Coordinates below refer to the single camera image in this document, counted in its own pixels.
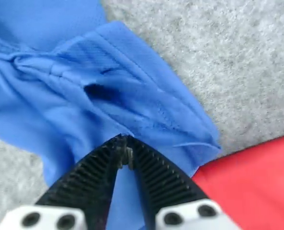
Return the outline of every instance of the gray felt surface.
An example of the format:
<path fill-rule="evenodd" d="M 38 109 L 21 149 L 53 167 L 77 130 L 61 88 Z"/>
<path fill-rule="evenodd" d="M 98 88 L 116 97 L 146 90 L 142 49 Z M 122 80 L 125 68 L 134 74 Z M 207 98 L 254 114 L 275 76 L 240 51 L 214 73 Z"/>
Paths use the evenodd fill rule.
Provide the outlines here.
<path fill-rule="evenodd" d="M 198 97 L 224 154 L 284 135 L 284 0 L 104 0 Z M 0 142 L 0 219 L 44 192 L 41 162 Z"/>

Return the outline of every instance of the gray carpet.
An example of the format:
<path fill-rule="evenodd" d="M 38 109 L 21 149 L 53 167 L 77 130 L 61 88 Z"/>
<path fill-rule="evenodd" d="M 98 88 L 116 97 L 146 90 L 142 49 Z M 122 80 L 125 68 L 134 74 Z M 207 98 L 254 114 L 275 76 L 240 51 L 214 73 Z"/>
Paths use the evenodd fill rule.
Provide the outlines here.
<path fill-rule="evenodd" d="M 284 0 L 103 2 L 198 97 L 224 154 L 284 135 Z M 0 142 L 0 219 L 45 188 L 38 158 Z"/>

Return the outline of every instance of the screw hole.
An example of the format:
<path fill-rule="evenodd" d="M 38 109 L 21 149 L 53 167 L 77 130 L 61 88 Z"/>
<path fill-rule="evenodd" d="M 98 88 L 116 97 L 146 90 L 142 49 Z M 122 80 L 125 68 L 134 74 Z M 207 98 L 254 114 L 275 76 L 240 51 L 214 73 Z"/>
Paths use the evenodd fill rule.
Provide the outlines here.
<path fill-rule="evenodd" d="M 178 225 L 183 221 L 181 216 L 175 212 L 166 214 L 164 220 L 167 225 Z"/>
<path fill-rule="evenodd" d="M 58 230 L 70 230 L 75 225 L 75 217 L 73 215 L 65 215 L 57 222 Z"/>
<path fill-rule="evenodd" d="M 22 221 L 22 225 L 24 227 L 31 227 L 38 223 L 40 220 L 40 214 L 38 212 L 29 213 L 27 216 L 24 217 Z"/>
<path fill-rule="evenodd" d="M 208 205 L 200 206 L 198 212 L 202 217 L 214 217 L 217 214 L 214 208 Z"/>

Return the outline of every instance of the red fabric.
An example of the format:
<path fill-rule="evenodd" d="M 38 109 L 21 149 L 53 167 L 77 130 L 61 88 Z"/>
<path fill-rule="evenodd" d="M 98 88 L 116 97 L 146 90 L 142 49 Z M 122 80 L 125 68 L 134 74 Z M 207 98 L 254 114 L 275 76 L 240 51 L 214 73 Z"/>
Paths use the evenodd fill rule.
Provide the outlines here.
<path fill-rule="evenodd" d="M 284 230 L 284 137 L 210 162 L 193 180 L 245 230 Z"/>

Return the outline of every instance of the blue fabric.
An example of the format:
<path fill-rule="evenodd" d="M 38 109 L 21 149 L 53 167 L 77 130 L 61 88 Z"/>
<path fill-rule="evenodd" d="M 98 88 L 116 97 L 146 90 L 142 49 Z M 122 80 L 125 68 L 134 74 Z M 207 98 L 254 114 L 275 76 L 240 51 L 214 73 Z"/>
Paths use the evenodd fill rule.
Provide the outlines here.
<path fill-rule="evenodd" d="M 0 0 L 0 139 L 41 156 L 52 185 L 115 135 L 153 146 L 187 174 L 218 132 L 169 66 L 98 1 Z M 119 171 L 107 229 L 143 228 L 133 174 Z"/>

